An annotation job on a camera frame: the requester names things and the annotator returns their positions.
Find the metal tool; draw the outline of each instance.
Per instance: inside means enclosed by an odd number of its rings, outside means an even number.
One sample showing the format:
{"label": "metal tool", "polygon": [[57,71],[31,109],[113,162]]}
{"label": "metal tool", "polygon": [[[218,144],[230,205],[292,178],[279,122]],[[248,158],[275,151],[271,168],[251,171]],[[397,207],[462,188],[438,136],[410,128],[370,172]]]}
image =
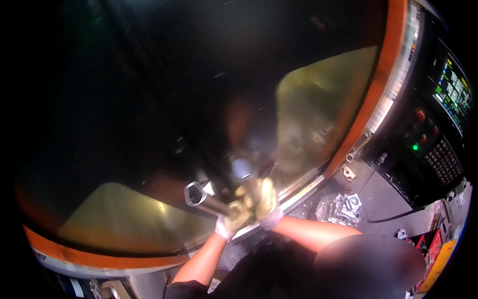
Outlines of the metal tool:
{"label": "metal tool", "polygon": [[227,204],[208,194],[198,182],[187,185],[184,188],[184,196],[186,204],[190,207],[195,207],[215,216],[234,216],[235,212]]}
{"label": "metal tool", "polygon": [[254,206],[259,203],[262,197],[262,191],[257,183],[257,174],[247,159],[239,158],[232,162],[232,173],[234,177],[241,182],[250,195]]}
{"label": "metal tool", "polygon": [[365,140],[358,147],[356,147],[352,153],[347,154],[347,156],[345,156],[345,159],[348,162],[352,162],[354,160],[355,155],[359,153],[359,151],[367,144],[367,142],[369,142],[370,138],[372,137],[369,134],[365,135],[367,136],[367,138],[365,138]]}

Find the cable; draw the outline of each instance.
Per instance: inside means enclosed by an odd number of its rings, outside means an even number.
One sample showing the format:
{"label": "cable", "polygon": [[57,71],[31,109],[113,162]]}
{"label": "cable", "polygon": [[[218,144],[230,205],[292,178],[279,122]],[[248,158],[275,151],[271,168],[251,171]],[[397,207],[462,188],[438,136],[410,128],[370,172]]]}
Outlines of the cable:
{"label": "cable", "polygon": [[[377,161],[377,165],[375,166],[375,168],[373,169],[372,171],[372,174],[369,176],[369,178],[367,179],[367,181],[365,182],[365,184],[362,186],[362,189],[360,189],[360,191],[358,192],[358,195],[360,195],[360,192],[362,192],[363,188],[365,187],[365,185],[369,182],[370,178],[372,177],[372,175],[375,173],[375,170],[377,170],[378,167],[380,167],[380,165],[383,164],[383,162],[385,162],[385,158],[387,157],[387,153],[383,153],[380,158],[378,159]],[[390,218],[386,218],[386,219],[380,219],[380,220],[367,220],[368,223],[382,223],[382,222],[387,222],[387,221],[391,221],[391,220],[395,220],[397,218],[400,218],[400,217],[403,217],[403,216],[407,216],[407,215],[410,215],[410,214],[413,214],[415,212],[418,212],[418,211],[421,211],[421,210],[425,210],[425,207],[426,206],[423,206],[423,207],[420,207],[416,210],[410,210],[408,212],[405,212],[405,213],[402,213],[402,214],[399,214],[399,215],[396,215],[396,216],[393,216],[393,217],[390,217]]]}
{"label": "cable", "polygon": [[413,214],[413,213],[418,212],[418,211],[422,211],[422,210],[425,210],[425,206],[420,207],[420,208],[418,208],[418,209],[416,209],[416,210],[411,210],[411,211],[402,213],[402,214],[397,215],[397,216],[390,217],[390,218],[380,219],[380,220],[368,220],[367,222],[368,222],[368,223],[382,223],[382,222],[387,222],[387,221],[395,220],[395,219],[400,218],[400,217],[403,217],[403,216],[407,216],[407,215]]}
{"label": "cable", "polygon": [[372,177],[372,175],[375,173],[375,170],[377,170],[377,168],[383,164],[383,162],[385,162],[385,159],[387,158],[388,154],[387,153],[383,153],[380,158],[378,158],[377,160],[377,163],[375,165],[375,168],[373,169],[372,173],[370,174],[369,178],[367,178],[367,181],[365,182],[365,184],[363,184],[362,188],[360,189],[360,191],[357,193],[357,195],[360,195],[360,192],[362,192],[363,188],[365,187],[365,185],[369,182],[370,178]]}

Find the black shirt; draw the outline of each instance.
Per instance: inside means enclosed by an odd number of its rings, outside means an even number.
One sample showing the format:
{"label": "black shirt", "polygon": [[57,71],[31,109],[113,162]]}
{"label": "black shirt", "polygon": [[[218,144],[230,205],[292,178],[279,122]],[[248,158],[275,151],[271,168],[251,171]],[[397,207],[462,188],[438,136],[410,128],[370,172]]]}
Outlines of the black shirt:
{"label": "black shirt", "polygon": [[194,280],[170,285],[165,298],[328,298],[315,286],[315,256],[293,243],[273,243],[241,259],[212,293]]}

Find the forearm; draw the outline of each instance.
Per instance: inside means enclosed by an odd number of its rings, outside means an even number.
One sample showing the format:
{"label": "forearm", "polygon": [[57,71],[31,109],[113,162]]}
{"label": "forearm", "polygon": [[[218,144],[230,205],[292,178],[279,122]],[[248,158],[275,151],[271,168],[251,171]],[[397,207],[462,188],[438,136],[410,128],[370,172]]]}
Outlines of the forearm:
{"label": "forearm", "polygon": [[209,286],[226,243],[226,239],[213,233],[196,255],[183,265],[173,283],[196,280]]}
{"label": "forearm", "polygon": [[345,225],[303,220],[288,216],[282,217],[279,224],[272,231],[289,237],[316,253],[335,240],[361,233]]}

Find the white cotton glove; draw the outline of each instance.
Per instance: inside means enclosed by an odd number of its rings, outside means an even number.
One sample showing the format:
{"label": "white cotton glove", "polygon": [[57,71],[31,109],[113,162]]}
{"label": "white cotton glove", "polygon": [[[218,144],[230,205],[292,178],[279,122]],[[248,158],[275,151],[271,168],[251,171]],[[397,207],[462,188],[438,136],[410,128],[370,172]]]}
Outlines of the white cotton glove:
{"label": "white cotton glove", "polygon": [[239,200],[231,202],[229,208],[235,213],[233,218],[219,215],[216,221],[216,229],[214,230],[215,233],[226,240],[232,240],[252,216],[246,205]]}
{"label": "white cotton glove", "polygon": [[279,209],[279,202],[271,178],[262,181],[262,197],[256,207],[256,219],[261,227],[270,231],[279,224],[284,213]]}

